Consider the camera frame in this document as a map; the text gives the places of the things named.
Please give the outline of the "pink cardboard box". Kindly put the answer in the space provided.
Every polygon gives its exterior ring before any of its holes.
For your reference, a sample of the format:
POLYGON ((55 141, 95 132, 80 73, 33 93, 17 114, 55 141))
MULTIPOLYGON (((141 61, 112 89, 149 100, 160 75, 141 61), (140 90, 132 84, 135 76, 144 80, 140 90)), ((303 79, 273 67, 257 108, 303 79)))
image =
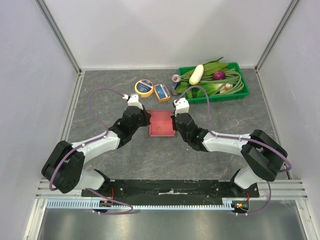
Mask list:
POLYGON ((173 130, 171 115, 172 111, 168 110, 148 110, 151 114, 149 125, 150 137, 174 137, 176 131, 173 130))

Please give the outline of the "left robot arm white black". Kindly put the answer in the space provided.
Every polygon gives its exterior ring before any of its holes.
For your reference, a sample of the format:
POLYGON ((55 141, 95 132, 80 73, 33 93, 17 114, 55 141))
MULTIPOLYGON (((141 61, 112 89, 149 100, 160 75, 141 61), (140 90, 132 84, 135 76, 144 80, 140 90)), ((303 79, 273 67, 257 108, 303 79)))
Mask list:
POLYGON ((100 135, 81 142, 58 142, 41 170, 42 176, 49 181, 49 188, 63 194, 74 189, 92 188, 99 197, 106 196, 110 191, 107 176, 98 170, 84 170, 84 164, 126 145, 140 127, 151 124, 150 119, 151 114, 144 106, 129 106, 122 117, 100 135))

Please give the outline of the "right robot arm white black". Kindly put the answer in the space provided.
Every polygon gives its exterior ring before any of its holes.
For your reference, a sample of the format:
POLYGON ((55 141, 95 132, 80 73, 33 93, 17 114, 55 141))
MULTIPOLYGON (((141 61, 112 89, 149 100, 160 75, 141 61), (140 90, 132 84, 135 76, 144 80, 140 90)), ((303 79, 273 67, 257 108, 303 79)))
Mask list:
POLYGON ((229 184, 235 197, 242 196, 261 180, 273 182, 288 163, 288 153, 262 130, 245 135, 220 134, 198 127, 189 113, 174 114, 171 118, 173 129, 193 150, 228 153, 245 159, 247 166, 238 170, 229 184))

